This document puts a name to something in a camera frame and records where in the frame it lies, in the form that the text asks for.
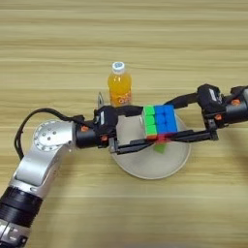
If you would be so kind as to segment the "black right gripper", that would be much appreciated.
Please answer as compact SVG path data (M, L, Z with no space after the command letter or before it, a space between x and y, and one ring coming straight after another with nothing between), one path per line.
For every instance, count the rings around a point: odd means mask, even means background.
M175 97L167 101L175 109L187 108L197 101L198 94L191 93ZM170 136L170 140L178 142L197 142L204 140L217 140L217 130L230 124L244 121L244 94L232 93L222 97L220 101L211 100L206 107L201 109L206 131L181 131Z

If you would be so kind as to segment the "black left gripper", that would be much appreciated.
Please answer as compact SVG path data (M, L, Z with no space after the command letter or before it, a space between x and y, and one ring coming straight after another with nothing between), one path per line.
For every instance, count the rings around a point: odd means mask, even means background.
M126 117L141 115L143 107L122 106L116 108L119 115ZM116 138L116 126L95 124L89 121L84 125L76 125L76 147L83 149L89 147L106 148L109 146L109 139ZM139 152L153 144L148 139L131 140L128 144L118 145L117 154Z

